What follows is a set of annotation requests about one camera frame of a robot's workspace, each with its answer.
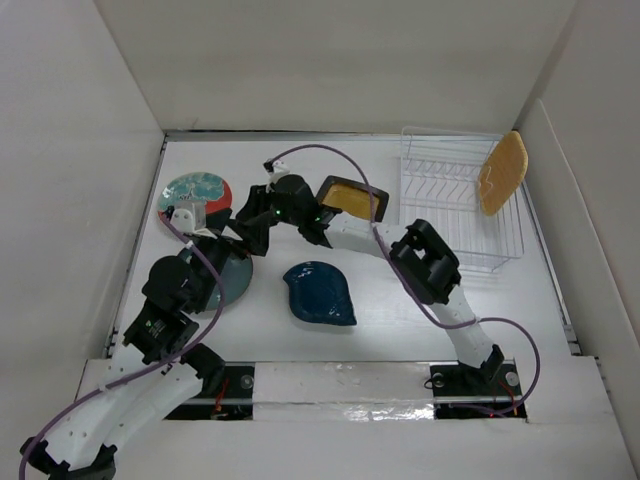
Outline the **woven bamboo square plate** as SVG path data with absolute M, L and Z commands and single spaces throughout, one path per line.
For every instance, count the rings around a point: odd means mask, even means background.
M 484 215 L 493 216 L 524 181 L 528 153 L 518 131 L 506 134 L 491 151 L 477 177 L 477 197 Z

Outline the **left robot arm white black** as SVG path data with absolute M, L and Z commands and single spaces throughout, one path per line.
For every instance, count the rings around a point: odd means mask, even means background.
M 188 398 L 212 396 L 222 387 L 225 363 L 202 342 L 215 324 L 200 327 L 190 316 L 205 311 L 214 292 L 226 303 L 228 260 L 264 255 L 268 229 L 225 209 L 197 230 L 188 215 L 184 207 L 161 213 L 182 250 L 150 268 L 142 309 L 100 383 L 22 445 L 21 478 L 33 467 L 50 479 L 111 479 L 118 454 L 138 433 Z

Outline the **teal round plate white blossoms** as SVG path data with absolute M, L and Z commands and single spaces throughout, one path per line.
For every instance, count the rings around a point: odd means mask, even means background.
M 253 276 L 253 259 L 248 256 L 244 259 L 232 254 L 221 270 L 221 278 L 226 292 L 226 305 L 233 304 L 247 290 Z M 190 313 L 202 313 L 217 309 L 221 296 L 219 287 L 214 289 L 209 296 L 207 303 L 200 310 L 190 310 Z

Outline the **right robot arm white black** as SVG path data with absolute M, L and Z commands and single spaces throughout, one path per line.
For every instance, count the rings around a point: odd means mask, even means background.
M 410 297 L 447 332 L 462 369 L 462 381 L 484 393 L 498 381 L 504 362 L 500 347 L 485 333 L 461 286 L 460 262 L 433 226 L 416 220 L 407 227 L 372 223 L 324 205 L 299 175 L 254 185 L 230 228 L 248 250 L 264 256 L 269 231 L 284 223 L 310 244 L 385 259 Z

